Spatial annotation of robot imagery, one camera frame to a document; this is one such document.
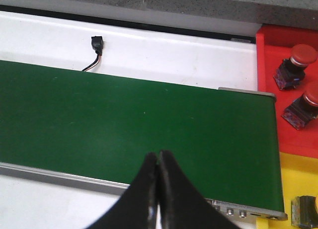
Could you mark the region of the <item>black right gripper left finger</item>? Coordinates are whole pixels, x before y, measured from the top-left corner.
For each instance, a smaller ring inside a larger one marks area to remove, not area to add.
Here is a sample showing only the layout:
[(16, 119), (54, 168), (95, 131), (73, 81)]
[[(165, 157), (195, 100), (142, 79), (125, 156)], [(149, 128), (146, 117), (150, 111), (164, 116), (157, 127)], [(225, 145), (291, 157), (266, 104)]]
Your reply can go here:
[(157, 156), (148, 153), (130, 186), (89, 229), (155, 229)]

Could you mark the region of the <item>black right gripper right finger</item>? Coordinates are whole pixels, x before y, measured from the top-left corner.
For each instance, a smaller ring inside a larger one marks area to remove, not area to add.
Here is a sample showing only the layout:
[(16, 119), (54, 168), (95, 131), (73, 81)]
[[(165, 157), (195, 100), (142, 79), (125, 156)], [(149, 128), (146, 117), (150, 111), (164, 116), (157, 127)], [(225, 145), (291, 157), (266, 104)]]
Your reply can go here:
[(172, 152), (159, 153), (157, 194), (163, 229), (237, 229), (183, 173)]

